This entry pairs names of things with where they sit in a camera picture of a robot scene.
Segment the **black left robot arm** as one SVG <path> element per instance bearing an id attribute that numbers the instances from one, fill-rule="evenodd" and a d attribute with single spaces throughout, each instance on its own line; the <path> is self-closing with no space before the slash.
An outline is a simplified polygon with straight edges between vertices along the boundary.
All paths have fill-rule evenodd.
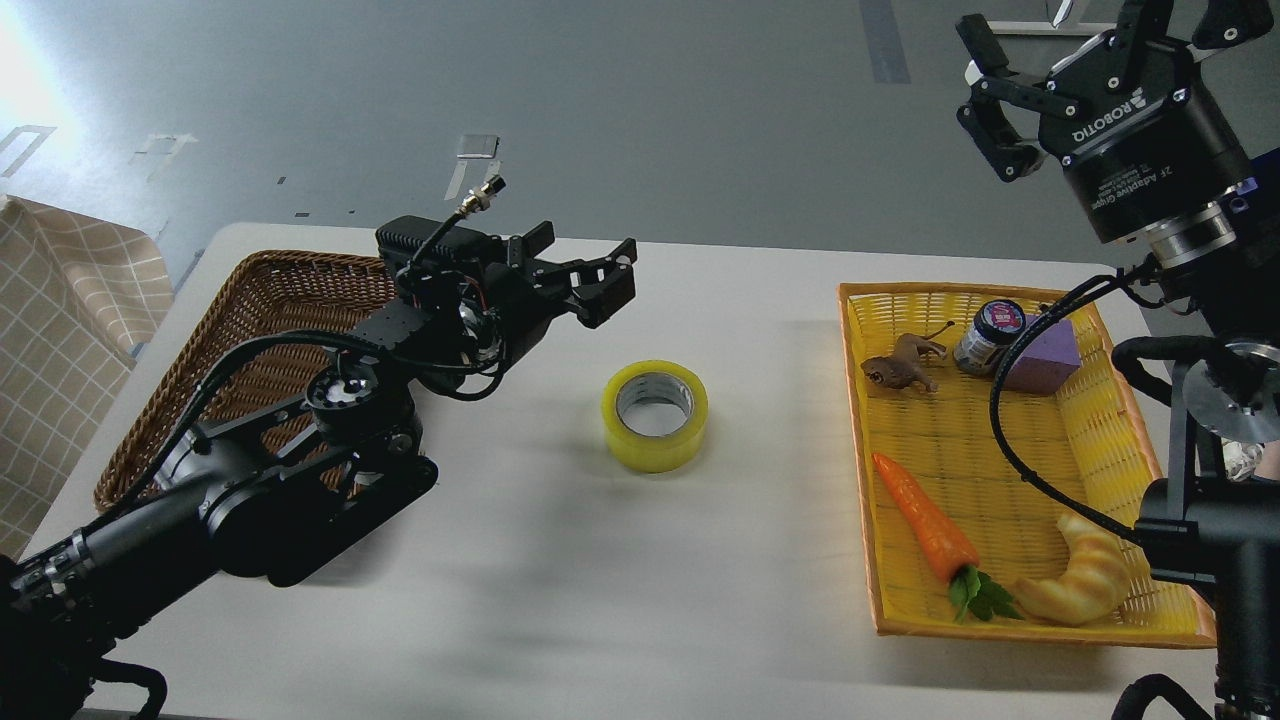
<path id="1" fill-rule="evenodd" d="M 468 231 L 504 188 L 493 176 L 444 220 L 375 231 L 394 293 L 349 331 L 244 340 L 205 373 L 123 496 L 41 553 L 3 562 L 3 716 L 69 719 L 97 682 L 165 676 L 110 659 L 116 642 L 211 577 L 291 587 L 436 483 L 412 384 L 475 402 L 564 314 L 598 328 L 635 296 L 637 243 L 544 260 L 553 224 Z"/>

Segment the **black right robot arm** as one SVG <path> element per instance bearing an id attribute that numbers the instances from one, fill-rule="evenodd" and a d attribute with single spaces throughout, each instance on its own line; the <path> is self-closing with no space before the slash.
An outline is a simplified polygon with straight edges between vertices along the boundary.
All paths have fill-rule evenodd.
<path id="1" fill-rule="evenodd" d="M 1277 716 L 1277 482 L 1231 480 L 1225 441 L 1277 439 L 1277 154 L 1248 158 L 1207 90 L 1201 60 L 1274 27 L 1266 1 L 1210 1 L 1190 40 L 1170 1 L 1126 1 L 1114 26 L 1044 76 L 1015 72 L 988 20 L 956 29 L 974 65 L 957 120 L 1006 182 L 1059 160 L 1103 242 L 1146 260 L 1066 293 L 1015 342 L 989 420 L 1016 474 L 1144 552 L 1157 580 L 1189 585 L 1217 628 L 1216 719 Z M 1169 473 L 1130 525 L 1052 488 L 1010 447 L 998 402 L 1012 360 L 1068 314 L 1132 284 L 1185 300 L 1207 336 L 1139 337 L 1111 352 L 1128 386 L 1171 411 Z"/>

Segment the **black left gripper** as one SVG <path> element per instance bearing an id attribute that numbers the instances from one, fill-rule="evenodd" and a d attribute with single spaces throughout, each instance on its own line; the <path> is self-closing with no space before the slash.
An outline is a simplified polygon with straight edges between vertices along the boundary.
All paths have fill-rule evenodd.
<path id="1" fill-rule="evenodd" d="M 536 346 L 550 323 L 564 314 L 596 329 L 636 296 L 637 241 L 626 238 L 603 258 L 539 263 L 556 242 L 552 222 L 539 222 L 506 238 L 506 264 L 481 263 L 492 346 L 481 355 L 488 369 L 499 356 L 513 365 Z"/>

